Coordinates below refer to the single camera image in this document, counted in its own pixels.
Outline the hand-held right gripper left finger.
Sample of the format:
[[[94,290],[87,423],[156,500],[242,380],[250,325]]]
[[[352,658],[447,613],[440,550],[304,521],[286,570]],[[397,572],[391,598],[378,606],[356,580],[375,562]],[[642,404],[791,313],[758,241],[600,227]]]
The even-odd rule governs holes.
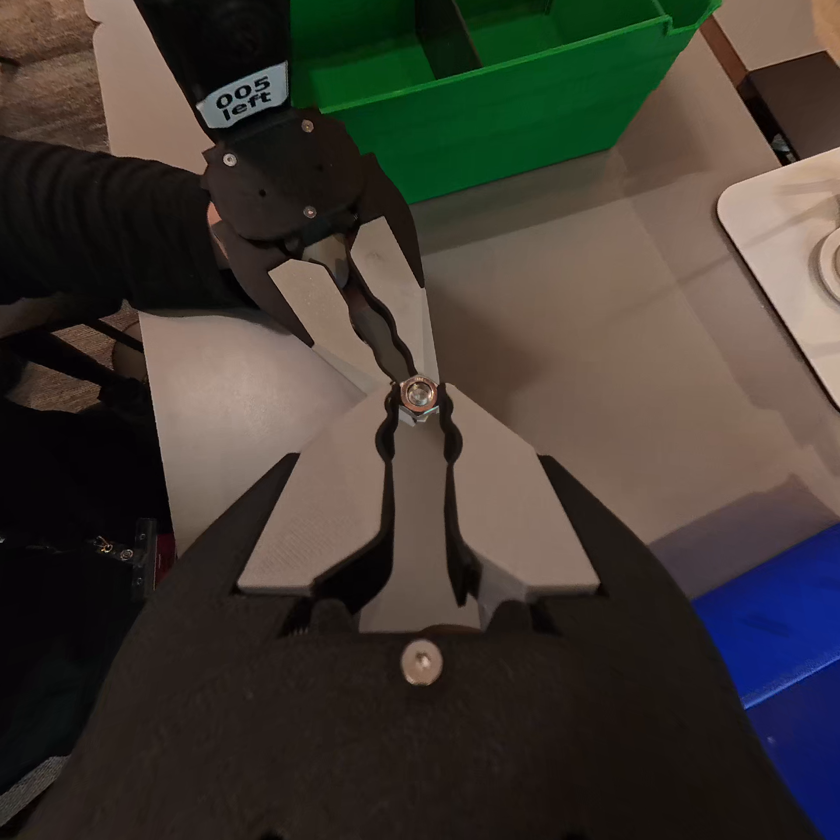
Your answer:
[[[241,592],[360,611],[382,591],[393,568],[395,391],[378,388],[299,454],[238,578]]]

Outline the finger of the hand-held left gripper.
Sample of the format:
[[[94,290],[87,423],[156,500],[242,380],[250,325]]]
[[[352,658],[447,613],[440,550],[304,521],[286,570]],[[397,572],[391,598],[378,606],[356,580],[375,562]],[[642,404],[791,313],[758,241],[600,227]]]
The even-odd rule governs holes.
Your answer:
[[[372,347],[357,333],[340,280],[350,279],[344,238],[325,238],[270,269],[268,276],[312,341],[312,349],[336,372],[369,395],[393,385]]]
[[[384,306],[395,324],[396,337],[410,351],[417,374],[439,381],[438,358],[427,303],[427,293],[384,217],[363,224],[350,248],[353,267],[366,289]],[[393,342],[387,319],[373,305],[358,297],[350,311],[353,336],[363,347],[361,359],[352,362],[359,371],[353,383],[375,389],[389,373],[394,382],[405,380],[410,370]]]

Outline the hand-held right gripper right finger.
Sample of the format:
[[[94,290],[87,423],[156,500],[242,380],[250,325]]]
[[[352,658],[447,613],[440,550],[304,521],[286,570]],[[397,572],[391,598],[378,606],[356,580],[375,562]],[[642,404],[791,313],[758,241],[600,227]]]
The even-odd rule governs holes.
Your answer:
[[[591,595],[600,579],[534,448],[443,385],[444,530],[458,605]]]

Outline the green plastic bin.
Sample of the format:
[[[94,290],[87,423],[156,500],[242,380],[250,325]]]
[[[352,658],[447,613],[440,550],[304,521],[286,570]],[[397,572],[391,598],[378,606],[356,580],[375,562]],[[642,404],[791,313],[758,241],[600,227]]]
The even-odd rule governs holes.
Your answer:
[[[721,5],[457,3],[482,68],[443,80],[414,2],[290,3],[295,106],[340,120],[409,203],[608,150]]]

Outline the blue plastic bin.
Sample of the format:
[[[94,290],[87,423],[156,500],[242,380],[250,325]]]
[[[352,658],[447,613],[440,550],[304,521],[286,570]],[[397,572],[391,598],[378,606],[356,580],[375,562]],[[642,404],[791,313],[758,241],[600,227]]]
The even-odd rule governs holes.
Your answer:
[[[765,752],[839,838],[839,526],[693,601]]]

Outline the person's left forearm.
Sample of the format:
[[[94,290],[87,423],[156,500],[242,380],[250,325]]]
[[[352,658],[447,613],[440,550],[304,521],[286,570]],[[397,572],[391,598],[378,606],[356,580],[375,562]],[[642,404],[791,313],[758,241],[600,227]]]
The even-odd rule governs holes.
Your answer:
[[[256,309],[218,264],[198,175],[1,139],[1,302],[65,293],[142,311]]]

